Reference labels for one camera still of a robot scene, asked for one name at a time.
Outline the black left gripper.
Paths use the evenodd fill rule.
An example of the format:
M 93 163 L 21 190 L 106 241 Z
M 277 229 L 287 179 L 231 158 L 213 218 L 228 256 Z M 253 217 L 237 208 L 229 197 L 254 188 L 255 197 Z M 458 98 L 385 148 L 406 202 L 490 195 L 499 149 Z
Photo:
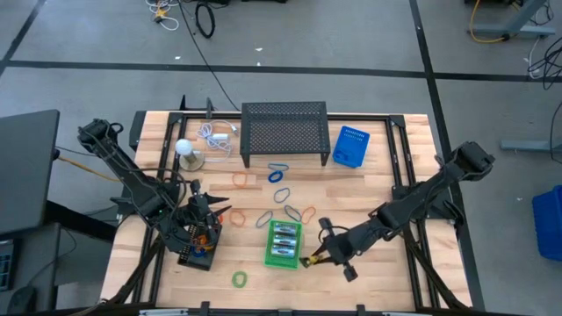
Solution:
M 214 197 L 208 193 L 200 192 L 200 181 L 195 179 L 190 182 L 191 196 L 188 199 L 188 211 L 194 217 L 190 229 L 194 243 L 199 235 L 207 238 L 206 246 L 213 245 L 213 216 L 218 218 L 224 212 L 232 208 L 231 205 L 223 207 L 217 211 L 210 212 L 208 205 L 228 201 L 228 197 Z

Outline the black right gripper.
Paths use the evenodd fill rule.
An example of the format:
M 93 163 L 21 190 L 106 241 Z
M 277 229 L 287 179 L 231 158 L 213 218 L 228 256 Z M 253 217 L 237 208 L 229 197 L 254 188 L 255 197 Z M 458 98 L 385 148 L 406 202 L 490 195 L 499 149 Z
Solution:
M 336 226 L 329 218 L 320 218 L 321 232 L 328 235 L 322 238 L 321 245 L 310 255 L 312 265 L 332 263 L 343 266 L 343 274 L 348 282 L 357 278 L 355 268 L 349 261 L 356 255 L 368 250 L 378 240 L 378 224 L 371 219 L 358 226 L 344 229 L 335 234 Z

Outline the black desk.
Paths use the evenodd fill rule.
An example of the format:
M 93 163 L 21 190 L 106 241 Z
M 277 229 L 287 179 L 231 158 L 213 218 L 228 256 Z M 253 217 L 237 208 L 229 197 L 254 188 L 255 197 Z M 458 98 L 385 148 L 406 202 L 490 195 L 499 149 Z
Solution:
M 47 198 L 59 118 L 57 110 L 0 118 L 0 235 L 55 223 L 112 242 L 114 226 Z

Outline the grey desk foot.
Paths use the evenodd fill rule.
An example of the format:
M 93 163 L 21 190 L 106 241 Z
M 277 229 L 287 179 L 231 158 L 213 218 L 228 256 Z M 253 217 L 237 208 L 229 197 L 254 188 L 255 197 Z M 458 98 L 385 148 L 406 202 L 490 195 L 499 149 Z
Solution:
M 562 154 L 562 143 L 551 146 L 548 140 L 501 140 L 502 150 Z

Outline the green plastic slotted basket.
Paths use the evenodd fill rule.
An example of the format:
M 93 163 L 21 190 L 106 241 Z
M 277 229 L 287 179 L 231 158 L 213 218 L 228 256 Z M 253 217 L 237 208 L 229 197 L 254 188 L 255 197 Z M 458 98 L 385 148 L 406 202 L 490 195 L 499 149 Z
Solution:
M 297 244 L 296 247 L 294 247 L 295 252 L 296 252 L 294 258 L 284 258 L 284 257 L 274 256 L 274 255 L 271 254 L 270 250 L 271 250 L 272 245 L 274 244 L 273 243 L 273 237 L 274 237 L 275 234 L 279 234 L 279 233 L 274 233 L 274 231 L 273 231 L 273 225 L 276 222 L 295 225 L 298 228 L 297 234 L 295 235 L 297 237 L 298 244 Z M 290 269 L 290 270 L 298 269 L 299 268 L 299 257 L 300 257 L 300 251 L 301 251 L 301 248 L 302 248 L 302 244 L 303 244 L 303 229 L 302 229 L 302 225 L 299 222 L 272 220 L 269 223 L 268 237 L 267 237 L 267 242 L 266 242 L 266 249 L 265 249 L 263 264 L 267 267 L 270 267 L 270 268 Z

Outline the black plastic slotted basket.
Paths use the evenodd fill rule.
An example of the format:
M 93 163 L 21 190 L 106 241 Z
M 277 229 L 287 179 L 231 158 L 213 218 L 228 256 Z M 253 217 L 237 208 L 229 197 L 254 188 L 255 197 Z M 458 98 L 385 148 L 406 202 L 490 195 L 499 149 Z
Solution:
M 213 264 L 213 258 L 215 255 L 216 247 L 218 246 L 218 242 L 220 239 L 220 234 L 222 230 L 222 225 L 219 222 L 217 225 L 213 226 L 213 245 L 212 246 L 200 246 L 194 243 L 192 230 L 190 229 L 191 226 L 188 227 L 188 233 L 191 237 L 191 244 L 185 246 L 182 251 L 179 253 L 179 257 L 177 259 L 177 263 L 181 266 L 200 269 L 204 271 L 209 271 Z M 192 251 L 195 248 L 204 248 L 206 250 L 206 254 L 204 257 L 195 257 L 192 254 Z

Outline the brass lamp with white bulb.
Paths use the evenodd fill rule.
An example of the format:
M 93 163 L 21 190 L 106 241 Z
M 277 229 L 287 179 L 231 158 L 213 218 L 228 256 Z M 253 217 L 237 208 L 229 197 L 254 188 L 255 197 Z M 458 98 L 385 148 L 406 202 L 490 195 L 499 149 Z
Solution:
M 183 170 L 192 172 L 203 167 L 205 163 L 204 154 L 195 150 L 189 140 L 179 139 L 176 142 L 175 150 L 179 155 L 179 165 Z

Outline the black mesh monitor riser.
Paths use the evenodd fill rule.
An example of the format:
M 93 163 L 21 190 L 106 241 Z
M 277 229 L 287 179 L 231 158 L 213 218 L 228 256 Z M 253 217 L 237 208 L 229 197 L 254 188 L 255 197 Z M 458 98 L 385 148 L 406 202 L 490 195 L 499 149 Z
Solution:
M 324 101 L 244 103 L 240 155 L 245 168 L 253 154 L 319 154 L 326 166 L 331 153 Z

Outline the blue plastic slotted basket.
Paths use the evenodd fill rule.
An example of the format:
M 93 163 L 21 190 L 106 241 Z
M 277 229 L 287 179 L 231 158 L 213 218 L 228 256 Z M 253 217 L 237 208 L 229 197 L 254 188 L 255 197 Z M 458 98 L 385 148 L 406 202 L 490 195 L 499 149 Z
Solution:
M 350 151 L 353 154 L 352 168 L 359 168 L 363 165 L 369 141 L 370 135 L 368 133 L 350 126 L 343 126 L 337 138 L 334 151 L 340 148 Z

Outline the black computer mouse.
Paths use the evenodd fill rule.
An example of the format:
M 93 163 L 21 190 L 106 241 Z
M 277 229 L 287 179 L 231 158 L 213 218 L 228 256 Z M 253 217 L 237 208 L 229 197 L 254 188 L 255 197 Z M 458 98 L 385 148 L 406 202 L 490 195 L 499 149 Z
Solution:
M 34 285 L 26 285 L 12 291 L 9 295 L 6 312 L 8 314 L 36 312 L 38 292 Z

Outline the dark keyboard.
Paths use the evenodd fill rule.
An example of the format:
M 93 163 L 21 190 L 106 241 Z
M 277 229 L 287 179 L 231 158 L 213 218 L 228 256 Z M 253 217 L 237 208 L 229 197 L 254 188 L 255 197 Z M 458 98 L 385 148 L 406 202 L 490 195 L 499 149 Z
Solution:
M 14 259 L 14 240 L 0 241 L 0 291 L 11 288 Z

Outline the blue storage bin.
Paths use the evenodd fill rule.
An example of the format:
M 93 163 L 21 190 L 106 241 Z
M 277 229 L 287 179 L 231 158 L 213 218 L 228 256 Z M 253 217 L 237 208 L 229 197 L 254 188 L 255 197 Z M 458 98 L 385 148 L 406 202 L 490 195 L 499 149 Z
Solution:
M 532 208 L 539 254 L 562 262 L 562 185 L 533 197 Z

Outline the black aluminium rig frame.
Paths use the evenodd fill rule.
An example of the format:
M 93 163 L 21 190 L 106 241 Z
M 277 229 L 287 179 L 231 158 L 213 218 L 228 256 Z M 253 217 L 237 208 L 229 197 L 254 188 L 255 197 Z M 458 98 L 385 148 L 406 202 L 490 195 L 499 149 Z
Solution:
M 172 252 L 158 255 L 148 266 L 134 298 L 154 302 L 159 307 L 185 307 L 196 310 L 208 302 L 211 312 L 259 311 L 277 309 L 293 312 L 350 312 L 359 305 L 369 311 L 412 311 L 417 306 L 444 306 L 443 298 L 427 285 L 420 264 L 407 253 L 401 238 L 377 242 L 364 255 L 354 259 L 357 279 L 348 282 L 342 268 L 321 264 L 296 270 L 270 268 L 263 264 L 269 223 L 256 228 L 257 219 L 273 211 L 273 219 L 292 221 L 284 211 L 290 205 L 303 212 L 308 206 L 317 210 L 303 225 L 303 255 L 319 245 L 319 219 L 327 217 L 338 227 L 352 227 L 368 217 L 370 211 L 392 197 L 396 180 L 409 183 L 408 172 L 416 180 L 429 178 L 437 171 L 433 159 L 434 144 L 429 120 L 424 115 L 384 115 L 371 113 L 332 113 L 328 117 L 329 134 L 336 139 L 343 126 L 370 134 L 364 164 L 351 169 L 328 160 L 321 165 L 317 154 L 287 154 L 281 162 L 289 166 L 278 183 L 268 181 L 270 157 L 255 155 L 245 168 L 240 155 L 216 158 L 186 179 L 198 179 L 203 191 L 228 201 L 223 229 L 209 271 L 181 266 Z M 232 174 L 245 172 L 245 188 L 232 184 Z M 288 187 L 291 195 L 275 203 L 274 193 Z M 232 210 L 246 216 L 244 226 L 229 221 Z M 245 271 L 244 288 L 234 288 L 235 271 Z

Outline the grey desk leg frame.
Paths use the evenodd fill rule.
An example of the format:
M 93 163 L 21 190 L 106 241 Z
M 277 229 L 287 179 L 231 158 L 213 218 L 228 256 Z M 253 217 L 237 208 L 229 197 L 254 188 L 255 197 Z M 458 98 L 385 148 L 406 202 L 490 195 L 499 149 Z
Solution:
M 556 33 L 554 28 L 545 25 L 530 25 L 530 20 L 549 0 L 522 0 L 522 6 L 505 24 L 476 25 L 475 17 L 482 2 L 486 0 L 465 0 L 472 4 L 472 12 L 467 33 L 472 40 L 480 44 L 494 44 L 523 37 L 549 37 Z

